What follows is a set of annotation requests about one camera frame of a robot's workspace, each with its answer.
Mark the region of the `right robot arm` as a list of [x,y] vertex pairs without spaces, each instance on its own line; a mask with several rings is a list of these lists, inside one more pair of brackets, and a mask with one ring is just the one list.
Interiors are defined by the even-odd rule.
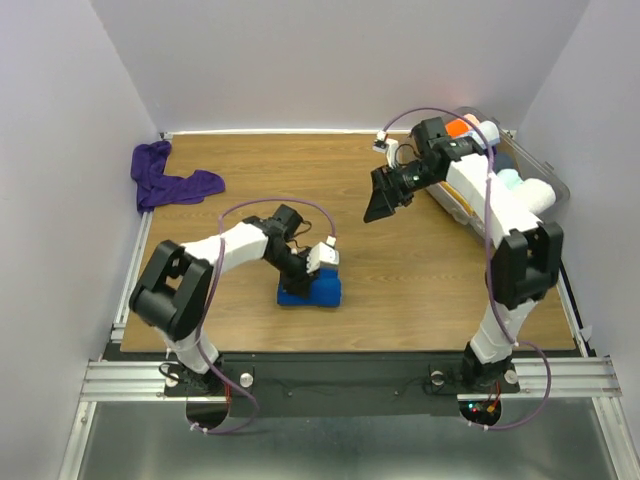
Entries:
[[498,127],[470,124],[463,136],[451,136],[439,117],[415,125],[408,147],[412,159],[398,155],[401,143],[380,130],[373,143],[386,165],[371,173],[372,194],[363,220],[371,223],[408,206],[415,192],[445,182],[484,225],[486,286],[489,296],[477,333],[465,347],[462,384],[482,390],[509,369],[517,336],[534,307],[558,281],[564,240],[562,228],[529,210],[493,170]]

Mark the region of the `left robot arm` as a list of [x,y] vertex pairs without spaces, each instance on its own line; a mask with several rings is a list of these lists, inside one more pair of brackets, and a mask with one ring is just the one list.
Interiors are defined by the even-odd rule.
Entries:
[[297,230],[308,222],[287,205],[268,218],[250,216],[204,240],[157,245],[129,297],[129,309],[156,329],[188,370],[199,393],[215,392],[223,371],[218,349],[202,331],[220,276],[247,262],[264,260],[280,273],[285,292],[310,297],[321,265],[334,265],[335,238],[300,249]]

